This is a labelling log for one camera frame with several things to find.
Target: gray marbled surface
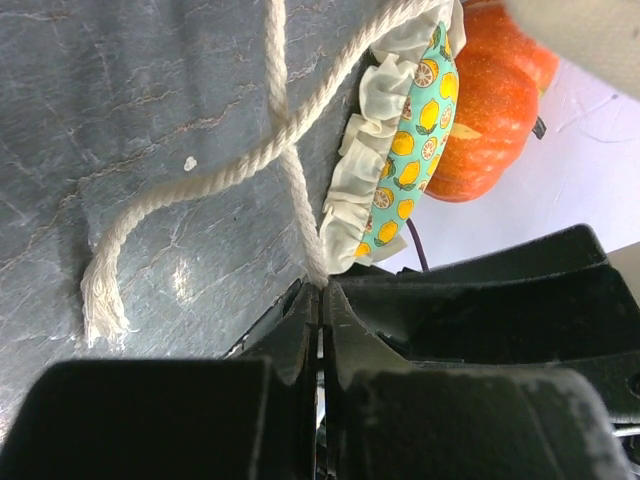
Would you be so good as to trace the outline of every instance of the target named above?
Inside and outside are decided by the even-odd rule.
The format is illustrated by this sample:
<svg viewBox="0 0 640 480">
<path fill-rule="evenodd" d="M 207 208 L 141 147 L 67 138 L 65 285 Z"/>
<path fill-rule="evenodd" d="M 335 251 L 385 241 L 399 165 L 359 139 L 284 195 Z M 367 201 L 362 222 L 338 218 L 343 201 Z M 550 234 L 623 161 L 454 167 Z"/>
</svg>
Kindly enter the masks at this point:
<svg viewBox="0 0 640 480">
<path fill-rule="evenodd" d="M 289 2 L 292 107 L 376 6 Z M 246 0 L 0 0 L 0 438 L 47 365 L 218 356 L 303 275 L 291 202 L 272 165 L 144 220 L 118 277 L 140 332 L 119 350 L 88 350 L 78 335 L 83 269 L 127 202 L 215 170 L 270 132 L 263 9 Z M 356 79 L 300 143 L 317 213 Z M 189 156 L 198 164 L 186 172 Z"/>
</svg>

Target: ruffled fabric trim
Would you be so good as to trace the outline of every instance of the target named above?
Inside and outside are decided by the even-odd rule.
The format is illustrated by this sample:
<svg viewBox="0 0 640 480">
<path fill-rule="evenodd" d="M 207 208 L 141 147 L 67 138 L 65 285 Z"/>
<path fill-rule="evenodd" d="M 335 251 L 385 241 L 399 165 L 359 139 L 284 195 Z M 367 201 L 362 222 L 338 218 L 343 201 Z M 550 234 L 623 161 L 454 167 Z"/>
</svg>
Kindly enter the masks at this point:
<svg viewBox="0 0 640 480">
<path fill-rule="evenodd" d="M 373 196 L 398 129 L 418 62 L 438 24 L 447 27 L 453 55 L 465 44 L 462 5 L 442 0 L 433 9 L 389 32 L 371 46 L 380 65 L 369 67 L 360 82 L 360 114 L 347 124 L 338 162 L 324 203 L 320 227 L 330 274 L 347 271 L 398 253 L 406 244 L 397 235 L 373 252 L 355 256 L 370 223 Z"/>
</svg>

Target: white wall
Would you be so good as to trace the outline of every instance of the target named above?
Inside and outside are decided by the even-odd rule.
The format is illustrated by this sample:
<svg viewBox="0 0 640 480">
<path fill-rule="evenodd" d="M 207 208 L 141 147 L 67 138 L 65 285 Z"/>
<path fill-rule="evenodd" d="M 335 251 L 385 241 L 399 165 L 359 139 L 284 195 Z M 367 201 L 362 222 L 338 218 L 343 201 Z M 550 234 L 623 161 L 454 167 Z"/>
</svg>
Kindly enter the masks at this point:
<svg viewBox="0 0 640 480">
<path fill-rule="evenodd" d="M 563 62 L 541 101 L 545 138 L 487 195 L 463 204 L 424 197 L 412 219 L 432 267 L 517 245 L 577 223 L 607 252 L 640 241 L 640 103 Z M 409 245 L 380 266 L 419 268 Z"/>
</svg>

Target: lemon print fabric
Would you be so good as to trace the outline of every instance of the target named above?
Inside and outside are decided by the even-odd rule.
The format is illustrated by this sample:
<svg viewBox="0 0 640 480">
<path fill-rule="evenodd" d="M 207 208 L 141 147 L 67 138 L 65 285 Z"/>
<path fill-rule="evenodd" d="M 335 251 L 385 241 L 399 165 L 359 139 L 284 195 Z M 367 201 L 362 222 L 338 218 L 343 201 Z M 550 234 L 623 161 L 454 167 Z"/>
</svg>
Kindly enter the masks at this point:
<svg viewBox="0 0 640 480">
<path fill-rule="evenodd" d="M 418 62 L 356 256 L 388 245 L 404 227 L 438 166 L 457 101 L 458 72 L 440 23 Z"/>
</svg>

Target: white rope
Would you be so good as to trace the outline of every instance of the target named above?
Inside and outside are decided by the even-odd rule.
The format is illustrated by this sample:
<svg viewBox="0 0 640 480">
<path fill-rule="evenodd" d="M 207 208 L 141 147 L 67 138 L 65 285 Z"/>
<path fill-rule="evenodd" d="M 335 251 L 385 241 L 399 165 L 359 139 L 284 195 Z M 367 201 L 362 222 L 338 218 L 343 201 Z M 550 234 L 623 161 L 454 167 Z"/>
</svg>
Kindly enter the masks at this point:
<svg viewBox="0 0 640 480">
<path fill-rule="evenodd" d="M 98 246 L 94 252 L 94 258 L 87 268 L 82 280 L 81 288 L 84 297 L 84 320 L 85 334 L 89 345 L 98 337 L 106 337 L 109 342 L 115 342 L 119 336 L 130 331 L 129 320 L 124 314 L 124 305 L 118 291 L 118 281 L 116 279 L 118 267 L 118 255 L 122 245 L 127 239 L 127 235 L 140 223 L 140 221 L 151 212 L 161 207 L 166 207 L 177 202 L 194 200 L 207 197 L 237 185 L 245 178 L 255 175 L 255 173 L 265 168 L 275 158 L 282 155 L 285 150 L 294 145 L 311 125 L 318 119 L 324 108 L 329 104 L 336 94 L 338 87 L 349 74 L 353 66 L 368 46 L 393 28 L 403 24 L 407 20 L 416 17 L 426 11 L 430 4 L 437 3 L 434 0 L 395 0 L 382 7 L 380 12 L 351 39 L 336 59 L 335 64 L 329 71 L 325 80 L 318 89 L 311 95 L 293 116 L 282 121 L 282 125 L 276 126 L 275 133 L 271 138 L 262 142 L 262 145 L 249 151 L 235 162 L 232 162 L 222 170 L 206 175 L 188 177 L 165 185 L 160 185 L 135 199 L 129 207 L 123 211 L 113 222 L 113 225 L 102 235 Z M 270 15 L 274 25 L 284 25 L 284 20 L 279 13 Z M 282 68 L 276 72 L 272 69 L 275 78 L 282 76 Z M 276 113 L 282 117 L 286 104 L 274 108 Z M 284 165 L 297 165 L 299 162 L 295 158 L 291 161 L 285 159 Z M 293 172 L 291 179 L 303 177 L 302 172 Z M 301 197 L 298 189 L 292 189 L 294 203 L 300 198 L 306 199 L 306 193 Z M 306 222 L 300 217 L 301 225 Z M 302 227 L 303 236 L 307 228 Z M 314 240 L 310 245 L 319 244 L 319 240 Z M 324 277 L 322 262 L 309 258 L 311 272 L 317 272 L 320 279 Z"/>
<path fill-rule="evenodd" d="M 284 0 L 266 2 L 265 51 L 269 109 L 274 126 L 281 126 L 289 115 L 287 101 L 287 63 L 285 39 L 287 11 Z M 295 217 L 298 219 L 302 243 L 306 252 L 307 272 L 311 281 L 323 288 L 329 283 L 327 262 L 322 241 L 316 230 L 316 219 L 309 203 L 307 181 L 295 146 L 287 147 L 281 156 L 282 167 L 289 181 Z"/>
</svg>

